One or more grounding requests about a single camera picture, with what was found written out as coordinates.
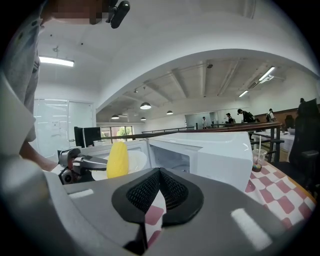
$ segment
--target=chair backrest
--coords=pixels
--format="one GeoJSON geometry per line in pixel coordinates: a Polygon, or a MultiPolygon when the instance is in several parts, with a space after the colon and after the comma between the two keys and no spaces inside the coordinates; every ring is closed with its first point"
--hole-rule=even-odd
{"type": "Polygon", "coordinates": [[[286,117],[285,117],[285,127],[286,128],[295,128],[295,120],[294,118],[292,117],[291,114],[288,114],[286,117]]]}
{"type": "Polygon", "coordinates": [[[301,172],[308,168],[308,162],[302,152],[320,151],[320,116],[316,99],[300,104],[295,119],[295,135],[289,162],[301,172]]]}

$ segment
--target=plastic cup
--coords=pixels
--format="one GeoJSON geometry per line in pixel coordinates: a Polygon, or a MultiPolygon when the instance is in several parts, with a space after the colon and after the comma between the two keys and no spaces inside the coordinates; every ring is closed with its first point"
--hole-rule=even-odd
{"type": "Polygon", "coordinates": [[[267,151],[264,149],[260,149],[260,156],[259,156],[259,149],[252,150],[253,155],[253,165],[252,165],[252,171],[258,173],[261,171],[262,166],[265,162],[265,157],[267,155],[267,151]]]}

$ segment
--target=railing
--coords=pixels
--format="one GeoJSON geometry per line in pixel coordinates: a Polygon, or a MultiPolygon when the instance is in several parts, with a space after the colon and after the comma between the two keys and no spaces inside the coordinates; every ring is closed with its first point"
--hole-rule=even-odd
{"type": "Polygon", "coordinates": [[[161,130],[147,130],[143,131],[142,134],[157,134],[157,133],[165,133],[165,132],[180,132],[180,131],[186,131],[186,130],[194,130],[194,126],[190,127],[182,127],[182,128],[172,128],[172,129],[161,129],[161,130]]]}
{"type": "MultiPolygon", "coordinates": [[[[106,139],[147,139],[147,138],[152,138],[156,136],[161,136],[161,135],[168,135],[168,134],[175,134],[175,133],[220,133],[220,132],[248,132],[249,134],[252,135],[257,135],[261,136],[264,138],[268,138],[267,140],[261,141],[262,144],[265,143],[270,143],[269,147],[269,152],[267,153],[268,155],[268,162],[272,160],[272,155],[274,155],[274,161],[278,162],[280,159],[280,143],[283,143],[283,140],[280,140],[280,128],[281,128],[281,123],[280,122],[255,122],[255,123],[231,123],[231,124],[219,124],[219,128],[209,128],[209,129],[190,129],[190,130],[179,130],[179,131],[167,131],[166,130],[159,130],[163,132],[157,132],[157,133],[143,133],[143,134],[136,134],[136,135],[126,135],[126,136],[112,136],[112,137],[106,137],[106,139]],[[255,133],[255,131],[260,131],[260,130],[267,130],[271,129],[270,136],[267,135],[261,135],[255,133]]],[[[256,145],[259,142],[257,141],[251,141],[251,145],[256,145]]]]}

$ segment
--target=green tree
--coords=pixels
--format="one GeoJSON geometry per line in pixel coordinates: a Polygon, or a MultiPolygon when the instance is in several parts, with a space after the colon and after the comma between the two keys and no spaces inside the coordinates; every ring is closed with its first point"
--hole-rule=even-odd
{"type": "Polygon", "coordinates": [[[129,126],[121,126],[120,129],[118,130],[118,132],[116,133],[117,136],[126,136],[127,135],[131,135],[132,132],[131,132],[131,127],[129,126]]]}

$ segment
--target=railing post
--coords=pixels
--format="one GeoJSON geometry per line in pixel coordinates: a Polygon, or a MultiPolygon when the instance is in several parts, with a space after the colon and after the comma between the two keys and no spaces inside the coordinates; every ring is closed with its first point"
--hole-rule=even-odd
{"type": "MultiPolygon", "coordinates": [[[[280,126],[276,128],[276,139],[280,140],[280,126]]],[[[279,162],[280,160],[280,143],[275,144],[275,156],[274,156],[274,161],[279,162]]]]}
{"type": "MultiPolygon", "coordinates": [[[[274,143],[272,142],[272,140],[275,138],[275,129],[274,129],[274,128],[271,128],[271,129],[270,129],[270,137],[271,137],[271,141],[270,141],[270,151],[273,151],[273,150],[274,150],[274,143]]],[[[269,162],[269,163],[271,162],[272,155],[273,155],[273,154],[269,154],[269,155],[268,155],[268,162],[269,162]]]]}

